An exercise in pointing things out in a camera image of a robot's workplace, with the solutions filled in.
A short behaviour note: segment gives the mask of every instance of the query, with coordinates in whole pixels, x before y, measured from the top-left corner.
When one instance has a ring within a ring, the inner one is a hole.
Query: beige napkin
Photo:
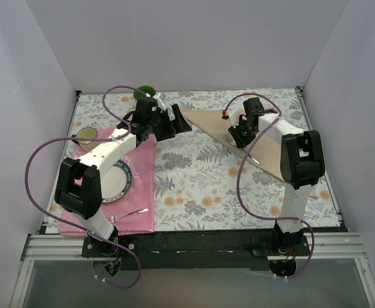
[[[186,119],[200,128],[204,133],[207,133],[210,137],[220,142],[230,151],[243,158],[245,155],[244,151],[232,146],[225,138],[225,134],[231,126],[231,122],[229,120],[223,120],[221,118],[221,112],[222,110],[181,109],[181,113]],[[281,171],[279,170],[281,150],[280,146],[274,140],[269,136],[264,135],[254,146],[251,155],[254,158],[257,158],[260,163],[256,164],[253,160],[248,158],[247,161],[250,164],[283,181]],[[310,196],[318,198],[315,191],[312,191]]]

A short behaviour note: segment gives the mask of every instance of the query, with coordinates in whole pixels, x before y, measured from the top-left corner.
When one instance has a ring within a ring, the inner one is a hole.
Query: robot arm
[[[114,241],[118,231],[100,208],[101,179],[116,161],[147,140],[150,134],[153,133],[157,141],[162,141],[175,137],[177,133],[191,131],[178,106],[173,105],[172,109],[173,121],[160,95],[139,99],[136,110],[130,114],[131,133],[128,136],[113,141],[113,138],[128,131],[127,126],[121,123],[111,134],[111,142],[100,144],[76,160],[67,158],[61,163],[55,202],[77,217],[88,230]]]
[[[275,110],[265,110],[259,98],[244,102],[245,115],[240,109],[229,112],[229,133],[238,148],[250,144],[256,134],[268,127],[278,116]],[[280,217],[304,216],[308,196],[325,165],[321,138],[317,131],[303,131],[279,119],[266,134],[281,147],[280,170],[286,182]],[[303,224],[296,220],[278,220],[274,227],[280,247],[295,245],[303,236]]]

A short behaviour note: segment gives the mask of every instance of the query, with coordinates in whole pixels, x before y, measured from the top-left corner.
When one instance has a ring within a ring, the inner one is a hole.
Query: floral tablecloth
[[[301,104],[294,89],[258,89],[271,98],[291,124],[307,130]],[[169,106],[221,110],[237,94],[249,90],[166,92]],[[101,94],[82,94],[79,98],[71,133],[81,128],[107,128],[117,125],[101,104]],[[242,104],[246,98],[238,99]],[[131,94],[110,94],[106,102],[113,112],[124,115],[134,110]],[[261,221],[247,215],[237,201],[235,190],[238,167],[242,159],[195,126],[193,132],[155,146],[154,206],[155,230],[215,230],[270,228],[273,221]],[[67,146],[70,156],[73,143]],[[241,181],[243,199],[249,209],[262,216],[278,216],[284,197],[284,184],[251,164],[244,168]],[[339,226],[337,213],[325,178],[316,186],[318,198],[309,198],[305,220],[315,227]],[[56,215],[58,205],[51,207]],[[50,219],[46,233],[58,233],[58,222]]]

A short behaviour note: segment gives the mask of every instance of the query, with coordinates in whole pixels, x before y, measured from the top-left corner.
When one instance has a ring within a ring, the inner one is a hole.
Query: pink napkin
[[[107,138],[115,128],[97,130],[98,137]],[[85,152],[75,145],[72,158],[78,158]],[[106,216],[124,215],[135,210],[148,208],[149,211],[130,215],[113,225],[119,234],[149,233],[154,231],[154,136],[143,142],[138,148],[121,158],[130,167],[133,179],[129,191],[117,201],[103,203],[102,211]],[[80,225],[80,222],[69,212],[63,210],[62,218]],[[65,223],[60,223],[61,235],[82,236],[86,233]]]

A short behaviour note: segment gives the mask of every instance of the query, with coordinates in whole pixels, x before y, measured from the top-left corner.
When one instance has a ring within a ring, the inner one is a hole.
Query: plate
[[[101,180],[102,203],[118,200],[126,194],[131,185],[132,175],[127,163],[118,160]]]

